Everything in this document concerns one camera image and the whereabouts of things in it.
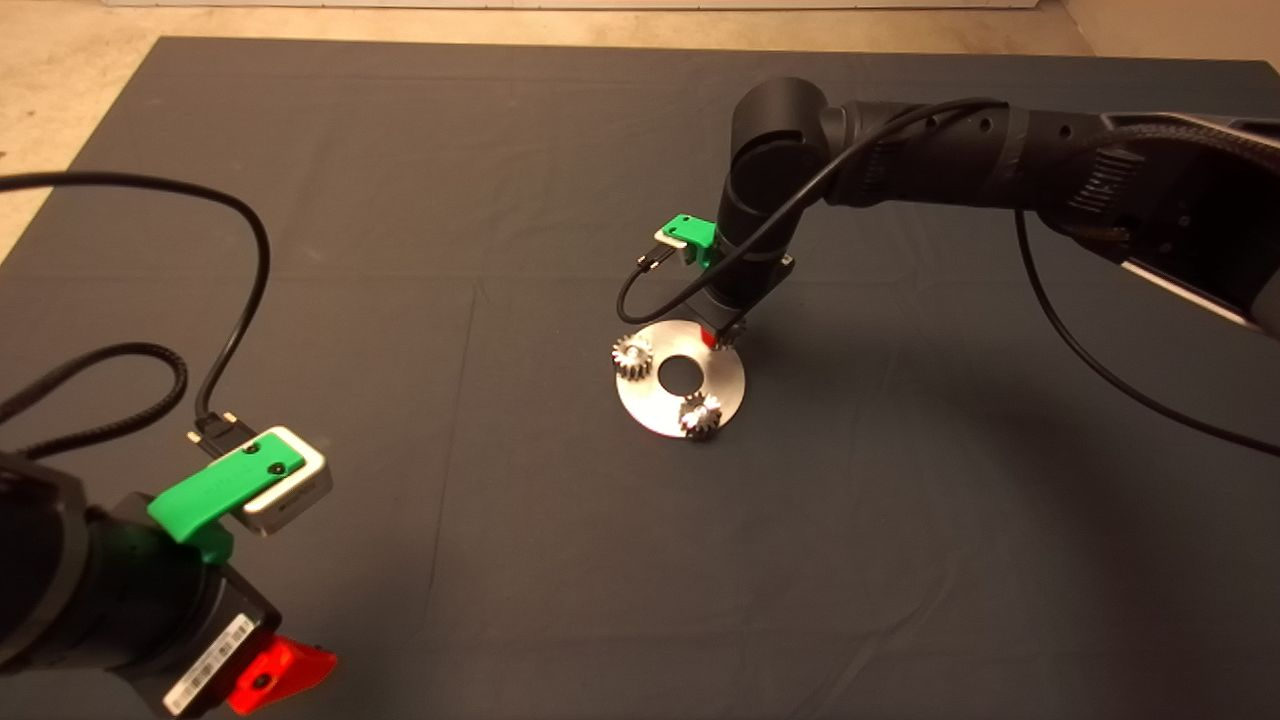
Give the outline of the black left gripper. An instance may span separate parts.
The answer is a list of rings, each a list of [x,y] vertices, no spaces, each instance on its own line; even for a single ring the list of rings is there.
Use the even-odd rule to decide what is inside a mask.
[[[234,568],[175,542],[146,505],[129,495],[90,510],[91,667],[122,679],[161,717],[202,717],[225,702],[251,715],[330,676],[335,653],[268,641],[280,611]]]

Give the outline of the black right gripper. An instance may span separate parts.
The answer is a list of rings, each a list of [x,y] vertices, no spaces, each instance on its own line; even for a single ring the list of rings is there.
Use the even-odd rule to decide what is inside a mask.
[[[746,315],[786,281],[794,268],[795,260],[787,247],[773,249],[750,252],[708,281],[698,291],[703,345],[717,350],[719,340],[736,340]]]

